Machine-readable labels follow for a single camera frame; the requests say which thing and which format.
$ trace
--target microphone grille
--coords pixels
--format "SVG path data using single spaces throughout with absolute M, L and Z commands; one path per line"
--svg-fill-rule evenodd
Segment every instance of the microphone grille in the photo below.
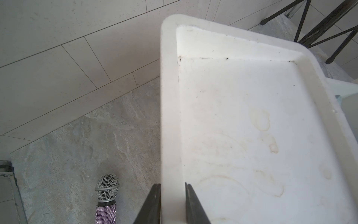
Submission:
M 110 173 L 102 176 L 97 182 L 97 198 L 99 202 L 113 201 L 117 196 L 119 181 L 116 175 Z

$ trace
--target black metal stand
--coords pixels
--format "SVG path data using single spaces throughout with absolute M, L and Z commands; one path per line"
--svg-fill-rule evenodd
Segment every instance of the black metal stand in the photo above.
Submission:
M 210 224 L 193 187 L 185 183 L 187 223 Z M 160 184 L 154 184 L 133 224 L 160 224 Z
M 303 2 L 303 1 L 304 0 L 296 0 L 296 1 L 292 2 L 288 6 L 284 7 L 280 11 L 276 12 L 275 14 L 273 14 L 272 16 L 262 20 L 260 24 L 261 25 L 266 24 L 271 19 L 277 17 L 278 15 L 281 15 L 285 11 L 289 10 L 293 6 L 299 4 L 299 3 Z M 298 26 L 298 30 L 296 32 L 294 42 L 297 42 L 297 40 L 298 40 L 298 37 L 300 35 L 301 29 L 302 29 L 302 26 L 303 26 L 303 22 L 305 21 L 307 11 L 308 11 L 308 8 L 309 8 L 310 4 L 311 4 L 311 0 L 307 0 L 305 9 L 303 11 L 303 15 L 301 17 L 300 24 Z M 310 48 L 310 47 L 316 46 L 316 45 L 318 45 L 320 43 L 323 43 L 325 41 L 328 41 L 330 39 L 333 39 L 335 37 L 338 37 L 338 36 L 340 36 L 342 34 L 345 34 L 345 33 L 349 32 L 349 31 L 352 31 L 348 35 L 348 37 L 344 40 L 344 42 L 338 47 L 338 49 L 333 53 L 333 55 L 326 61 L 326 64 L 332 63 L 333 60 L 336 58 L 336 56 L 348 44 L 348 42 L 350 40 L 352 40 L 353 37 L 357 34 L 358 26 L 350 28 L 350 29 L 348 29 L 346 31 L 343 31 L 343 32 L 341 32 L 339 34 L 336 34 L 336 35 L 334 35 L 332 37 L 324 39 L 324 40 L 322 40 L 320 42 L 317 42 L 315 44 L 313 44 L 313 43 L 320 36 L 322 36 L 329 28 L 331 28 L 338 20 L 340 20 L 345 14 L 347 14 L 352 8 L 354 8 L 357 4 L 358 4 L 358 0 L 345 0 L 337 8 L 335 8 L 326 18 L 324 18 L 317 26 L 315 26 L 310 32 L 308 32 L 298 43 L 302 44 L 303 46 L 305 46 L 307 48 Z

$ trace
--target water stain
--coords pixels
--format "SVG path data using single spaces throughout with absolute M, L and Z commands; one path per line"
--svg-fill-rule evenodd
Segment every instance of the water stain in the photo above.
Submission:
M 31 219 L 34 217 L 36 210 L 34 210 L 31 215 L 29 216 L 28 222 L 31 221 Z
M 326 164 L 321 164 L 319 166 L 319 170 L 323 174 L 324 178 L 326 178 L 327 180 L 330 180 L 332 178 L 332 171 Z
M 211 223 L 240 223 L 239 221 L 227 217 L 213 218 L 210 220 Z
M 270 114 L 262 109 L 250 110 L 251 123 L 260 131 L 267 131 L 270 128 Z
M 212 175 L 212 176 L 210 176 L 210 177 L 201 179 L 201 180 L 199 181 L 199 184 L 202 183 L 202 182 L 205 182 L 205 181 L 207 181 L 207 180 L 209 180 L 209 179 L 212 179 L 212 178 L 222 178 L 222 179 L 231 180 L 231 181 L 233 181 L 233 182 L 239 184 L 239 185 L 247 192 L 247 194 L 250 194 L 250 192 L 246 189 L 246 187 L 244 187 L 240 182 L 238 182 L 237 180 L 235 180 L 235 179 L 233 179 L 233 178 L 231 178 L 231 177 L 225 176 L 225 175 Z
M 267 133 L 261 133 L 263 136 L 261 137 L 261 140 L 268 145 L 271 153 L 279 153 L 279 147 L 277 146 L 276 139 L 271 135 Z

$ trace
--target gray marble floor tile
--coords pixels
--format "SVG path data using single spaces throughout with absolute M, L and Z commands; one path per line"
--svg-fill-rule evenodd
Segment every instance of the gray marble floor tile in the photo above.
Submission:
M 94 223 L 98 179 L 120 181 L 117 223 L 160 182 L 159 78 L 11 154 L 29 224 Z

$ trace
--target white wall tile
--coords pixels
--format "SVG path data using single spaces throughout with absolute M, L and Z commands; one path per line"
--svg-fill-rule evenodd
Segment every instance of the white wall tile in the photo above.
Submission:
M 163 0 L 146 0 L 147 11 L 152 11 L 163 6 Z
M 342 65 L 345 72 L 353 79 L 358 79 L 358 57 Z
M 205 18 L 202 0 L 180 0 L 165 7 L 86 36 L 111 80 L 120 78 L 159 58 L 160 26 L 172 14 Z
M 62 46 L 97 88 L 111 82 L 84 37 Z
M 130 73 L 95 91 L 67 103 L 43 116 L 30 121 L 8 133 L 7 136 L 36 140 L 57 128 L 93 111 L 94 109 L 135 89 L 136 83 Z
M 3 151 L 3 153 L 8 153 L 10 155 L 10 153 L 12 153 L 13 151 L 21 148 L 22 146 L 30 144 L 31 142 L 32 141 L 2 135 L 0 136 L 0 151 Z
M 62 46 L 0 68 L 0 134 L 93 90 Z
M 133 72 L 137 86 L 141 86 L 160 75 L 159 59 Z
M 167 5 L 167 4 L 173 3 L 175 1 L 178 1 L 178 0 L 163 0 L 163 3 L 164 3 L 164 5 Z
M 2 1 L 0 67 L 145 12 L 145 0 Z
M 252 27 L 260 24 L 261 20 L 263 20 L 266 17 L 271 16 L 273 14 L 272 12 L 276 9 L 278 3 L 275 3 L 273 5 L 270 5 L 264 9 L 261 9 L 260 11 L 251 14 L 243 19 L 240 19 L 239 21 L 231 24 L 231 27 L 236 27 L 240 29 L 251 29 Z
M 298 25 L 303 13 L 303 7 L 295 14 L 295 16 L 291 19 L 291 21 Z M 310 7 L 307 12 L 307 16 L 305 22 L 302 27 L 303 33 L 308 33 L 311 29 L 313 29 L 319 22 L 324 19 L 324 15 L 322 15 L 319 11 L 317 11 L 314 7 Z M 316 42 L 324 40 L 330 36 L 340 33 L 341 30 L 336 26 L 332 26 L 329 30 L 327 30 Z M 321 48 L 329 57 L 337 50 L 337 48 L 342 44 L 347 35 L 341 35 L 334 39 L 331 39 L 327 42 L 319 44 L 318 47 Z M 340 52 L 340 54 L 334 60 L 338 65 L 343 65 L 353 58 L 358 57 L 358 44 L 354 41 L 350 41 L 348 45 Z
M 211 0 L 209 4 L 209 9 L 206 14 L 205 19 L 208 21 L 214 21 L 216 11 L 218 10 L 220 0 Z
M 324 16 L 328 16 L 344 0 L 312 0 L 311 6 L 317 9 Z
M 269 0 L 221 0 L 214 22 L 230 25 L 265 8 Z

